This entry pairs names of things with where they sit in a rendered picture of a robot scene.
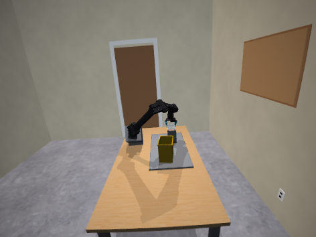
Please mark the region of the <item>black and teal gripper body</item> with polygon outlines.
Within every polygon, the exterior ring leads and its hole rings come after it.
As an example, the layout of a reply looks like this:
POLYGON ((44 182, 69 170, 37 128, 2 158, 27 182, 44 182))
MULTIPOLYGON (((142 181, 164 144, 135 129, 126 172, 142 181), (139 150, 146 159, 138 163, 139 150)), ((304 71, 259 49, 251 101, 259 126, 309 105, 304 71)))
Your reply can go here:
POLYGON ((170 122, 177 122, 177 120, 175 120, 175 118, 173 118, 173 114, 172 115, 168 115, 168 119, 166 118, 165 122, 170 121, 170 122))

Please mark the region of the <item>yellow open-top bin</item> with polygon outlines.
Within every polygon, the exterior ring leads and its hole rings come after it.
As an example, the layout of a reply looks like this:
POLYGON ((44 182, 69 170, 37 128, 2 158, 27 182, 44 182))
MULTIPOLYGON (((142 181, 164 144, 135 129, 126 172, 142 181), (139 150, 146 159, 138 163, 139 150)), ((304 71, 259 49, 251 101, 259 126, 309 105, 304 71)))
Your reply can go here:
POLYGON ((160 163, 173 163, 173 136, 160 136, 158 140, 160 163))

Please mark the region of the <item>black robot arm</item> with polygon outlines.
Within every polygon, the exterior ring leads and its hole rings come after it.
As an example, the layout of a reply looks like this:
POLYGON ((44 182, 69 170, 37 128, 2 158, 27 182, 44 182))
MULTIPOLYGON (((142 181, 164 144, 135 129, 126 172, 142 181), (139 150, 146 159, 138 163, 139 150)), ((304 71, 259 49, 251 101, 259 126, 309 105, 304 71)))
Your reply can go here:
POLYGON ((159 112, 163 112, 167 114, 167 119, 168 115, 172 115, 173 113, 178 111, 178 107, 176 104, 168 104, 163 102, 161 99, 157 100, 155 103, 151 104, 149 106, 148 111, 135 123, 131 123, 127 128, 129 132, 129 139, 137 139, 137 135, 140 132, 140 128, 154 115, 159 112))

